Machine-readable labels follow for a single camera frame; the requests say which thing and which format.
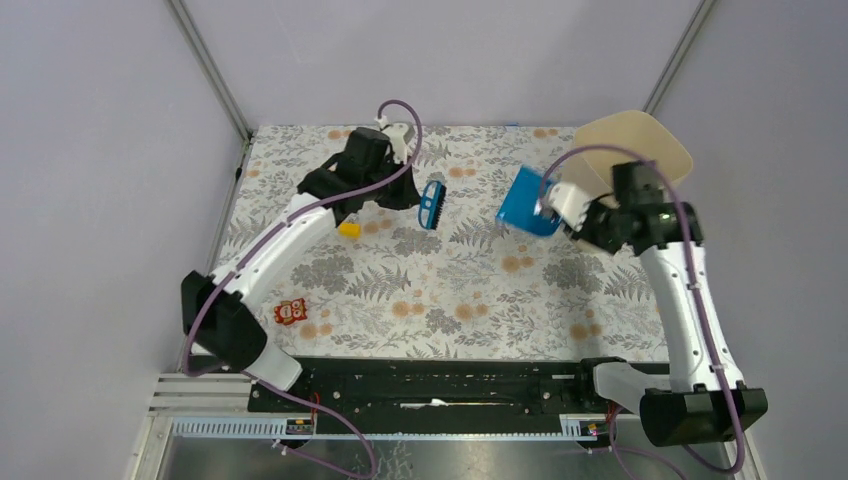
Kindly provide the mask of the blue hand brush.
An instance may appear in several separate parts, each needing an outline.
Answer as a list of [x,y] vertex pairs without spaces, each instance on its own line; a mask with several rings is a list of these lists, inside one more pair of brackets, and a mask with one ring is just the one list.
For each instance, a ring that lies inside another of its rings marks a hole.
[[446,200],[447,189],[438,180],[430,181],[421,194],[418,223],[425,230],[436,230]]

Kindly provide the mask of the blue dustpan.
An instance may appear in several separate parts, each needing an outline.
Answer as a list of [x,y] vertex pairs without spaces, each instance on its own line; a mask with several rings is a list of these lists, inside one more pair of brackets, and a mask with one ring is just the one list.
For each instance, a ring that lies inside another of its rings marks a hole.
[[551,210],[542,208],[538,200],[541,184],[541,173],[522,165],[495,215],[495,220],[499,224],[536,237],[554,235],[561,225],[561,218]]

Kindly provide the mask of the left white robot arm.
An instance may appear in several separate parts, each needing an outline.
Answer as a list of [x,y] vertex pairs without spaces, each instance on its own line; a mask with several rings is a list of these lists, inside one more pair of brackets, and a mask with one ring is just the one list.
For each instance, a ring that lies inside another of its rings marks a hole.
[[285,410],[304,407],[311,387],[300,377],[301,364],[268,337],[254,312],[283,273],[365,203],[393,210],[419,204],[408,149],[419,139],[409,123],[356,128],[244,250],[208,275],[190,272],[181,283],[188,347],[199,346],[230,369],[270,384]]

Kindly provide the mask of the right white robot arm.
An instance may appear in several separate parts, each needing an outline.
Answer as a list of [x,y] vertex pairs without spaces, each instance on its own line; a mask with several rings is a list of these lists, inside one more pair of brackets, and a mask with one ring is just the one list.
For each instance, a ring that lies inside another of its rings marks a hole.
[[638,415],[657,447],[741,442],[768,400],[746,384],[724,340],[696,212],[652,162],[611,173],[616,206],[593,199],[578,237],[610,253],[632,248],[659,308],[669,375],[662,380],[618,357],[584,360],[575,402],[589,412],[613,402]]

